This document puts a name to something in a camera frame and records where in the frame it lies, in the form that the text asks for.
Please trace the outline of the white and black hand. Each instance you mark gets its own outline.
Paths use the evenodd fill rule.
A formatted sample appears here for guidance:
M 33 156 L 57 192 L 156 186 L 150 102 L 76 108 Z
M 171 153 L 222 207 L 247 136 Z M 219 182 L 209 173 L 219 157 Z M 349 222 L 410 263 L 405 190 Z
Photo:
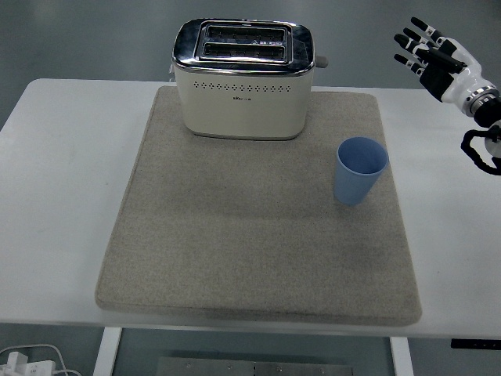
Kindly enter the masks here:
M 438 101 L 452 103 L 463 113 L 484 94 L 497 95 L 497 87 L 482 77 L 480 63 L 454 38 L 413 17 L 419 30 L 405 28 L 394 40 L 406 54 L 395 60 L 407 67 Z

